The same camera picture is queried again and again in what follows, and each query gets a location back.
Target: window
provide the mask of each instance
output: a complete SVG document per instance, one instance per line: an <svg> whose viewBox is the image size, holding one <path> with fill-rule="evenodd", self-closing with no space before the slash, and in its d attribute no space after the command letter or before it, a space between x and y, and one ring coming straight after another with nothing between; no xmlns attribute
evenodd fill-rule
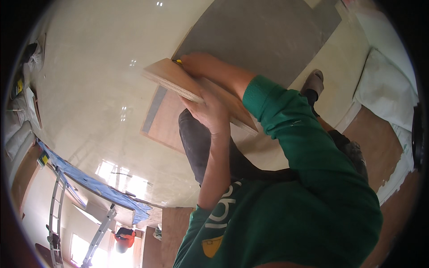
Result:
<svg viewBox="0 0 429 268"><path fill-rule="evenodd" d="M70 249L70 261L78 267L81 267L83 259L88 252L89 242L83 240L76 234L72 235L72 246ZM107 268L107 251L97 248L92 257L91 268Z"/></svg>
<svg viewBox="0 0 429 268"><path fill-rule="evenodd" d="M130 170L125 167L103 160L99 165L95 174L106 180L106 183L120 192L128 191L136 195L139 199L144 199L148 180L145 180L136 175L131 175Z"/></svg>
<svg viewBox="0 0 429 268"><path fill-rule="evenodd" d="M95 174L99 175L103 179L106 180L106 183L112 187L116 187L116 173L118 172L118 165L103 160L103 162L100 163L97 170L95 171Z"/></svg>

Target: ladder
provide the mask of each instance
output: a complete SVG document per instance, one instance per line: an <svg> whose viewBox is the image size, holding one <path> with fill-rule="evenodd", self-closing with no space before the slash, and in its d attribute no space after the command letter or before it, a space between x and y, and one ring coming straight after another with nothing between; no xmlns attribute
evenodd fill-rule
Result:
<svg viewBox="0 0 429 268"><path fill-rule="evenodd" d="M116 216L115 205L112 204L110 206L110 210L107 212L106 217L104 218L103 222L98 228L97 233L95 234L94 238L89 244L88 252L86 253L86 256L85 256L85 259L83 260L81 268L89 268L90 266L92 266L92 263L91 263L92 256L94 255L95 250L98 248L101 242L101 239L103 238L104 234L109 228L111 220L115 216Z"/></svg>
<svg viewBox="0 0 429 268"><path fill-rule="evenodd" d="M52 223L55 220L57 220L57 231L55 233L57 233L58 237L60 236L60 229L61 229L61 210L63 208L63 200L64 200L64 192L66 190L66 184L64 183L64 181L61 179L60 173L58 172L58 170L55 171L56 175L57 175L57 179L55 181L55 186L54 186L54 191L52 193L52 200L51 200L51 209L49 211L49 248L51 250L51 258L52 258L52 264L55 267L61 267L64 268L64 265L62 263L57 263L56 259L55 259L55 252L57 252L57 255L59 256L61 262L63 261L63 257L61 255L61 244L60 242L58 242L57 244L57 249L54 248L54 244L53 244L53 230L52 230ZM61 194L60 194L60 200L57 199L57 191L58 188L61 188ZM58 203L58 211L55 215L54 213L54 208L55 208L55 203Z"/></svg>

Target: gray panel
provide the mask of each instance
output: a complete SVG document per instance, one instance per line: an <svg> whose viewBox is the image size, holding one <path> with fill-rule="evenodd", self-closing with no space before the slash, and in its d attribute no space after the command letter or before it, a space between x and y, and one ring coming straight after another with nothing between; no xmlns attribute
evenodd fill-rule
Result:
<svg viewBox="0 0 429 268"><path fill-rule="evenodd" d="M340 23L336 2L214 0L173 58L208 52L287 87Z"/></svg>
<svg viewBox="0 0 429 268"><path fill-rule="evenodd" d="M148 115L146 116L145 123L143 124L143 127L142 127L143 132L149 133L152 123L155 119L155 115L157 115L161 102L164 99L165 93L167 93L167 89L163 86L159 86L155 93L154 100L152 101L151 106L149 107L149 111L148 111Z"/></svg>

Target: green long-sleeve shirt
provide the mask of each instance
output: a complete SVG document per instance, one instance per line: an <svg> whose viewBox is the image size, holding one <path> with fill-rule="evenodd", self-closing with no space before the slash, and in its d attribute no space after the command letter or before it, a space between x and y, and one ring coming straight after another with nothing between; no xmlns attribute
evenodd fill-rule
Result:
<svg viewBox="0 0 429 268"><path fill-rule="evenodd" d="M197 206L173 267L251 268L269 262L359 267L383 222L374 191L298 91L259 75L243 104L265 133L279 140L299 180L243 178L213 211Z"/></svg>

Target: bright window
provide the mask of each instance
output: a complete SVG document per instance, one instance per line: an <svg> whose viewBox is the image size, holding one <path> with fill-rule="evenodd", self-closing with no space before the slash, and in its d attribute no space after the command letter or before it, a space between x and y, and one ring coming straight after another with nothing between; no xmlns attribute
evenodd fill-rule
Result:
<svg viewBox="0 0 429 268"><path fill-rule="evenodd" d="M88 247L89 242L73 234L70 261L76 266L81 267L86 253L88 252ZM107 268L107 251L97 248L92 257L91 263L91 268Z"/></svg>
<svg viewBox="0 0 429 268"><path fill-rule="evenodd" d="M137 198L144 200L148 180L133 175L128 185L128 191L135 194Z"/></svg>
<svg viewBox="0 0 429 268"><path fill-rule="evenodd" d="M134 264L134 256L133 256L133 252L134 252L134 244L132 245L132 247L130 247L129 249L127 249L127 251L125 253L118 253L116 251L116 243L117 241L115 241L115 245L113 247L113 250L111 251L110 254L110 267L111 268L133 268Z"/></svg>
<svg viewBox="0 0 429 268"><path fill-rule="evenodd" d="M114 173L116 172L118 172L118 165L109 161L103 161L98 166L97 170L95 171L95 174L105 179L108 185L115 187L117 175Z"/></svg>

